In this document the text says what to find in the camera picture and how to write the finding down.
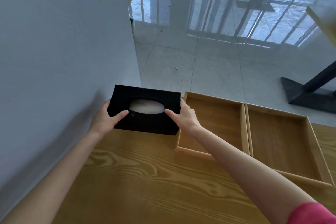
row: empty wooden tray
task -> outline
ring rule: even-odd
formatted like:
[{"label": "empty wooden tray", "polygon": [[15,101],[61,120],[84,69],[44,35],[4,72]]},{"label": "empty wooden tray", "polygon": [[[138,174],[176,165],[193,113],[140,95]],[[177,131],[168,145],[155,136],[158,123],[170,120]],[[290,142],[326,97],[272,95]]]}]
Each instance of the empty wooden tray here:
[{"label": "empty wooden tray", "polygon": [[[250,154],[244,103],[193,92],[186,92],[184,100],[195,110],[204,128]],[[175,151],[214,160],[203,146],[183,130],[179,132]]]},{"label": "empty wooden tray", "polygon": [[335,186],[308,117],[245,104],[250,155],[292,181]]}]

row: glossy floor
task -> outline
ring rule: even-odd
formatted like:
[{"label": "glossy floor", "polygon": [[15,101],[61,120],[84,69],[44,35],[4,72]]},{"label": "glossy floor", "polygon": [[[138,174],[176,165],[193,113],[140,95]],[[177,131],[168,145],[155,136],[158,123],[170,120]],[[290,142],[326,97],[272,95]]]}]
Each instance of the glossy floor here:
[{"label": "glossy floor", "polygon": [[[305,12],[336,0],[132,0],[145,88],[186,90],[308,115],[289,105],[280,77],[305,83],[336,60],[336,48]],[[324,86],[336,89],[336,80]]]}]

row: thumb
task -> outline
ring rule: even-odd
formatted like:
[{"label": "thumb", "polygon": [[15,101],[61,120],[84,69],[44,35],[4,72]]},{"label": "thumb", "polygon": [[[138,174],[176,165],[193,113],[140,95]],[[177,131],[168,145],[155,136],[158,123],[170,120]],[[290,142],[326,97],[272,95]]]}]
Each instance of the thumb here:
[{"label": "thumb", "polygon": [[174,113],[172,110],[169,109],[165,109],[165,113],[174,121],[178,117],[178,114]]},{"label": "thumb", "polygon": [[118,113],[116,116],[113,116],[113,119],[115,120],[115,123],[117,124],[119,120],[123,119],[126,115],[128,115],[129,111],[124,110],[120,113]]}]

